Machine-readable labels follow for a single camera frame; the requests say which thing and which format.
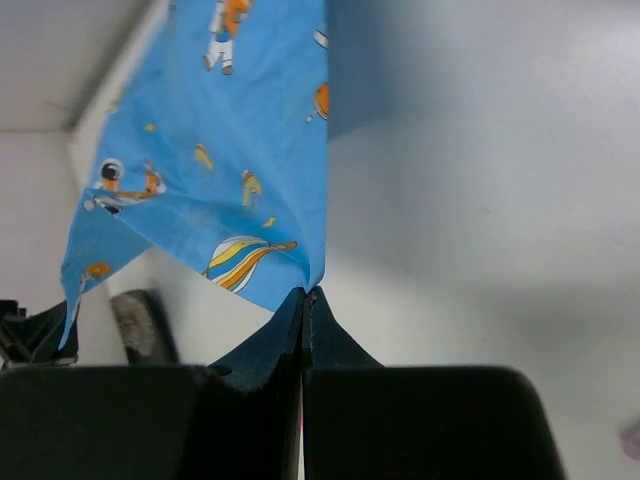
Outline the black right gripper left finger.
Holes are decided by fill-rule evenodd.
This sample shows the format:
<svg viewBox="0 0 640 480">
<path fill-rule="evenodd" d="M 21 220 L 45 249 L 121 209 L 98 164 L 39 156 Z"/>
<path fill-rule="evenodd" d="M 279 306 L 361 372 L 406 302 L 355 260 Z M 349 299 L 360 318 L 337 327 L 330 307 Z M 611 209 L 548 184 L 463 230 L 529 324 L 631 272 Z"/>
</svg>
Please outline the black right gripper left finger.
<svg viewBox="0 0 640 480">
<path fill-rule="evenodd" d="M 189 428 L 191 479 L 296 479 L 305 291 L 206 368 Z"/>
</svg>

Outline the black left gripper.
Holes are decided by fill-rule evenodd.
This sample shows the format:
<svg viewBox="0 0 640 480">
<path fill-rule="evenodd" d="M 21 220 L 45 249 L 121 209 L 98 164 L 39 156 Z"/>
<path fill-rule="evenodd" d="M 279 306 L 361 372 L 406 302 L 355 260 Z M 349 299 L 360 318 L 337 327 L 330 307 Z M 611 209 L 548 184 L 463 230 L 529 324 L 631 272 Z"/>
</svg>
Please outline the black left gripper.
<svg viewBox="0 0 640 480">
<path fill-rule="evenodd" d="M 66 343 L 64 333 L 67 305 L 61 302 L 48 310 L 29 316 L 16 300 L 1 301 L 2 369 L 32 366 L 67 366 L 78 360 L 77 327 L 73 326 Z"/>
</svg>

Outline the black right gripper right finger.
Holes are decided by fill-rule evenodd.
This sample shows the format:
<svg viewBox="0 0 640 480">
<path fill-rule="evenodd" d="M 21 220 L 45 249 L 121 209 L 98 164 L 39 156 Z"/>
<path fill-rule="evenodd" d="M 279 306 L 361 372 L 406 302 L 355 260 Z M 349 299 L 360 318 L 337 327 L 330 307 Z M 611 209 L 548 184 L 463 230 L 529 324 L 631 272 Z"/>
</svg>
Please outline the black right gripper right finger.
<svg viewBox="0 0 640 480">
<path fill-rule="evenodd" d="M 542 402 L 500 366 L 386 367 L 336 321 L 320 288 L 302 320 L 310 479 L 562 479 Z"/>
</svg>

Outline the black floral square plate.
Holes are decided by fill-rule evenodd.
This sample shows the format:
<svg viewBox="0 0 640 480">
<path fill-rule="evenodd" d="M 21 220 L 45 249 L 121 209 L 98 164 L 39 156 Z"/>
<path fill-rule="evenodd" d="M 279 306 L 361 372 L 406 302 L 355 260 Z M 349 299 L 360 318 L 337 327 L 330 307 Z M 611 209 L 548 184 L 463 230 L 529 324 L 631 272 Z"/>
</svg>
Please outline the black floral square plate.
<svg viewBox="0 0 640 480">
<path fill-rule="evenodd" d="M 158 295 L 144 289 L 129 290 L 111 297 L 110 306 L 130 365 L 180 362 Z"/>
</svg>

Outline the blue cartoon print cloth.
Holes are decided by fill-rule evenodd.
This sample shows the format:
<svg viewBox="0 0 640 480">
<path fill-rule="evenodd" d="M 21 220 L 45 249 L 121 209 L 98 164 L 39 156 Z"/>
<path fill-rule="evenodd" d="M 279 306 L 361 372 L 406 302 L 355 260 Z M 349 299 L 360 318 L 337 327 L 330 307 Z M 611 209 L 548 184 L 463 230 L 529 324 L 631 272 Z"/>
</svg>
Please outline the blue cartoon print cloth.
<svg viewBox="0 0 640 480">
<path fill-rule="evenodd" d="M 174 1 L 107 109 L 61 266 L 82 296 L 151 247 L 276 310 L 325 268 L 321 1 Z"/>
</svg>

